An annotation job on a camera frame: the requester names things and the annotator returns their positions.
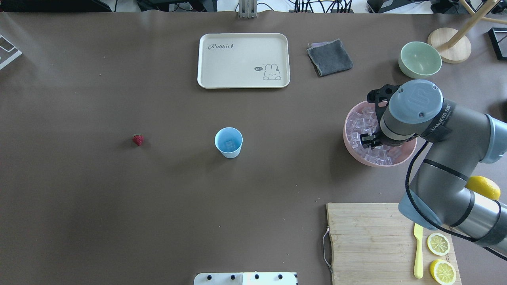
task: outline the pink bowl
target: pink bowl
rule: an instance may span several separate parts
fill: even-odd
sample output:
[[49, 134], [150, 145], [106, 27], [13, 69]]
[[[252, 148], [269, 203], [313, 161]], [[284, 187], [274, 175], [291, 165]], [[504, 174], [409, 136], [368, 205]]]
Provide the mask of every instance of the pink bowl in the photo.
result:
[[363, 109], [368, 106], [375, 108], [375, 104], [368, 103], [367, 101], [363, 101], [363, 102], [357, 104], [356, 106], [354, 106], [350, 110], [350, 112], [347, 114], [347, 118], [345, 118], [345, 123], [343, 124], [343, 142], [345, 143], [345, 147], [347, 148], [350, 155], [353, 158], [355, 158], [357, 161], [359, 161], [360, 163], [368, 165], [368, 166], [373, 166], [373, 167], [397, 166], [397, 165], [400, 165], [400, 164], [404, 163], [405, 161], [407, 161], [415, 152], [415, 149], [417, 147], [417, 139], [413, 139], [411, 141], [408, 141], [400, 146], [400, 150], [402, 151], [402, 154], [392, 162], [392, 165], [380, 165], [380, 164], [375, 164], [373, 162], [370, 162], [370, 161], [366, 160], [365, 158], [363, 158], [361, 155], [359, 155], [357, 152], [355, 152], [355, 150], [352, 148], [352, 146], [350, 145], [348, 138], [347, 138], [345, 125], [347, 124], [347, 120], [350, 118], [350, 115], [353, 112], [361, 113], [361, 111], [363, 111]]

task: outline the bowl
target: bowl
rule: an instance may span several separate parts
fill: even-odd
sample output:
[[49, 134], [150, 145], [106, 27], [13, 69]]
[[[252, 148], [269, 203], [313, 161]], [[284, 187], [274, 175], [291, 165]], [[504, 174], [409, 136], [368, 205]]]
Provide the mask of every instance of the bowl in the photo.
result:
[[407, 161], [415, 152], [415, 149], [417, 147], [417, 139], [413, 139], [411, 141], [408, 141], [404, 144], [402, 144], [401, 146], [399, 147], [394, 147], [394, 148], [391, 148], [388, 152], [391, 152], [392, 153], [397, 153], [398, 156], [396, 158], [393, 158], [392, 160], [392, 164], [391, 165], [382, 165], [382, 164], [378, 164], [377, 163], [373, 163], [371, 161], [368, 161], [365, 157], [361, 156], [357, 151], [356, 149], [357, 148], [363, 148], [361, 145], [357, 146], [357, 147], [353, 147], [350, 140], [349, 140], [349, 136], [347, 134], [347, 121], [351, 118], [351, 116], [355, 113], [361, 113], [363, 112], [363, 110], [365, 110], [366, 108], [368, 107], [371, 107], [372, 109], [375, 109], [375, 104], [373, 103], [368, 103], [367, 101], [363, 101], [359, 104], [357, 104], [356, 106], [354, 106], [350, 112], [347, 114], [347, 118], [345, 119], [345, 124], [343, 125], [343, 141], [345, 143], [345, 147], [347, 148], [348, 152], [350, 153], [350, 155], [355, 158], [357, 161], [359, 161], [360, 163], [364, 164], [364, 165], [368, 165], [368, 166], [372, 166], [372, 167], [391, 167], [391, 166], [397, 166], [397, 165], [400, 165], [402, 163], [404, 163], [405, 161]]
[[406, 76], [423, 79], [440, 70], [442, 58], [439, 52], [427, 43], [409, 42], [400, 51], [398, 65]]

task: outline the robotic arm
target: robotic arm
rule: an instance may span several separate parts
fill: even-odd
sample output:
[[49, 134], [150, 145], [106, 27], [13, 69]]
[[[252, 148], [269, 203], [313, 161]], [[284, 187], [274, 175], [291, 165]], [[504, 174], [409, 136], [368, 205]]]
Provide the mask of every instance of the robotic arm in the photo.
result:
[[[399, 146], [417, 136], [433, 143], [409, 186], [423, 221], [448, 225], [507, 255], [507, 206], [464, 187], [479, 162], [493, 163], [507, 150], [507, 124], [444, 99], [427, 80], [385, 85], [367, 100], [375, 103], [379, 126], [361, 135], [364, 148]], [[420, 223], [413, 207], [400, 210]]]

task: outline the green bowl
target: green bowl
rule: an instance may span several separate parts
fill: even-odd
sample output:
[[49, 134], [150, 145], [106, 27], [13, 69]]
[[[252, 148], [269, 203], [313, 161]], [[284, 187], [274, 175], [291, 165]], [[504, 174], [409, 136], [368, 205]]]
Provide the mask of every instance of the green bowl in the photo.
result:
[[442, 58], [439, 52], [427, 43], [409, 42], [400, 52], [398, 65], [406, 76], [423, 79], [440, 70]]

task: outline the knife handle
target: knife handle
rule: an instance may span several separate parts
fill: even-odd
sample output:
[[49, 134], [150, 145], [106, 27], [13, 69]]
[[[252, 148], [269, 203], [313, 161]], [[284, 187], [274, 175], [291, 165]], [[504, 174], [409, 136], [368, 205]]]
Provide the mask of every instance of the knife handle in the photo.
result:
[[417, 250], [415, 252], [415, 262], [414, 262], [414, 276], [417, 279], [421, 279], [423, 276], [422, 270], [422, 243], [417, 240]]

